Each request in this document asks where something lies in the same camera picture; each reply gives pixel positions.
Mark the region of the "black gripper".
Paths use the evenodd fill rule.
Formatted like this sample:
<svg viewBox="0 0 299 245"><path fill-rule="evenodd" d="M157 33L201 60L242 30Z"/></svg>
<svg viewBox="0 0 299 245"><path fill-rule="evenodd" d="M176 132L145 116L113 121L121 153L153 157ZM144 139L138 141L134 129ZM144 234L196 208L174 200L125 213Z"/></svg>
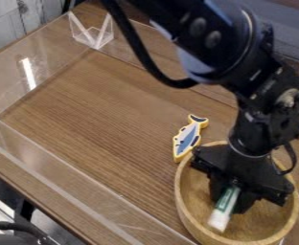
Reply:
<svg viewBox="0 0 299 245"><path fill-rule="evenodd" d="M216 203L228 187L237 187L233 214L242 214L255 201L265 200L283 206L293 192L293 184L285 178L292 167L281 169L269 155L248 157L237 153L226 143L196 146L190 166L206 174L209 198Z"/></svg>

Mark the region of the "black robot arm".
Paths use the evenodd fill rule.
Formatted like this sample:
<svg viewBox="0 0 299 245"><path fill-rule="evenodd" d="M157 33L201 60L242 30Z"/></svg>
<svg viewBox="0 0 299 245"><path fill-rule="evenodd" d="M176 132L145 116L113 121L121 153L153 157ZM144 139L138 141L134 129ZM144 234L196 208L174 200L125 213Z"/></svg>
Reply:
<svg viewBox="0 0 299 245"><path fill-rule="evenodd" d="M154 64L117 0L99 1L156 80L174 88L217 84L236 98L225 142L192 151L190 165L209 178L210 198L234 186L234 212L260 199L283 205L293 186L272 152L299 139L299 76L273 54L271 25L230 0L127 0L176 46L186 75L172 79Z"/></svg>

